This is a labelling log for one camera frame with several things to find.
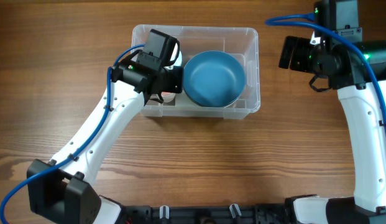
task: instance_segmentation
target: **wooden surface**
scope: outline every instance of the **wooden surface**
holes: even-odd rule
[[[264,26],[266,18],[309,12],[313,3],[0,4],[0,202],[33,159],[48,161],[77,132],[138,24],[255,28],[262,106],[244,120],[136,116],[105,159],[97,193],[151,206],[352,195],[351,144],[336,92],[315,93],[310,75],[277,67],[285,36],[309,37],[310,30]],[[386,0],[359,6],[364,38],[386,39]],[[6,215],[11,223],[48,223],[29,210],[26,188]]]

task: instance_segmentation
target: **blue bowl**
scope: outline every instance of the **blue bowl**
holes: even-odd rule
[[[225,107],[235,102],[246,83],[244,68],[231,55],[202,52],[185,66],[183,88],[200,106]]]

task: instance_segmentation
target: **white storage box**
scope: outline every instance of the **white storage box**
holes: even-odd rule
[[[224,119],[243,119],[260,108],[259,41],[256,30],[241,27],[188,27],[138,25],[133,30],[132,46],[144,44],[151,29],[176,37],[180,41],[182,66],[195,55],[208,50],[226,52],[244,67],[245,89],[232,105],[226,108],[207,108],[194,104],[184,93],[160,104],[149,101],[141,111],[144,116],[202,116]]]

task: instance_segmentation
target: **blue cable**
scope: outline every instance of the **blue cable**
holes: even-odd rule
[[[314,15],[314,14],[313,13],[307,14],[307,18],[310,18],[311,15]],[[375,89],[375,92],[377,94],[377,98],[379,100],[379,105],[380,105],[380,110],[382,112],[382,117],[384,119],[383,123],[384,123],[384,128],[385,128],[385,137],[386,137],[386,103],[385,103],[385,99],[384,99],[384,96],[382,94],[382,90],[379,87],[378,80],[377,80],[377,78],[375,76],[375,73],[372,70],[372,68],[371,68],[370,64],[368,63],[367,59],[362,54],[362,52],[354,44],[352,44],[351,42],[346,40],[344,37],[341,37],[340,35],[337,35],[334,32],[332,32],[331,30],[329,30],[329,29],[327,29],[325,27],[319,26],[317,24],[312,24],[312,23],[309,23],[309,22],[297,22],[297,21],[276,22],[276,21],[279,21],[279,20],[293,19],[293,18],[303,18],[303,19],[306,19],[306,17],[302,16],[302,15],[282,16],[282,17],[275,17],[275,18],[272,18],[272,19],[268,19],[268,20],[265,21],[265,24],[268,25],[268,26],[298,26],[298,27],[312,28],[314,30],[320,31],[320,32],[322,32],[322,33],[324,33],[324,34],[326,34],[326,35],[336,39],[340,43],[344,44],[348,49],[353,51],[360,58],[361,62],[364,64],[364,67],[365,67],[365,69],[368,72],[368,75],[369,75],[369,77],[371,79],[371,82],[374,85],[374,89]]]
[[[129,49],[127,49],[124,53],[122,53],[116,60],[115,64],[118,63],[119,59],[122,58],[125,54],[127,54],[128,52],[130,52],[131,50],[133,49],[136,49],[138,47],[143,47],[144,44],[140,44],[140,45],[136,45],[136,46],[133,46]],[[111,105],[111,70],[112,68],[109,67],[107,69],[107,107],[106,109],[104,110],[104,114],[103,114],[103,117],[101,118],[98,126],[96,127],[96,129],[93,131],[93,133],[89,136],[89,138],[73,153],[73,157],[76,158],[82,151],[84,151],[84,149],[89,145],[89,143],[94,139],[94,137],[96,137],[96,135],[98,134],[98,132],[100,131],[100,129],[103,127],[103,124],[104,122],[106,121],[106,118],[108,116],[108,113],[109,113],[109,107]],[[11,197],[16,193],[18,192],[21,188],[23,188],[24,186],[26,186],[27,184],[33,182],[34,180],[37,180],[51,172],[54,172],[56,171],[57,169],[61,168],[62,166],[68,164],[69,162],[71,162],[72,159],[70,158],[67,158],[65,159],[64,161],[62,162],[59,162],[58,164],[48,168],[48,169],[45,169],[41,172],[39,172],[38,174],[35,174],[35,175],[32,175],[31,177],[29,177],[28,179],[24,180],[23,182],[19,183],[19,185],[17,185],[13,190],[11,190],[5,197],[4,199],[2,200],[1,202],[1,206],[0,206],[0,220],[3,224],[7,224],[8,222],[6,221],[6,218],[5,218],[5,206],[7,204],[7,202],[9,201],[9,199],[11,199]]]

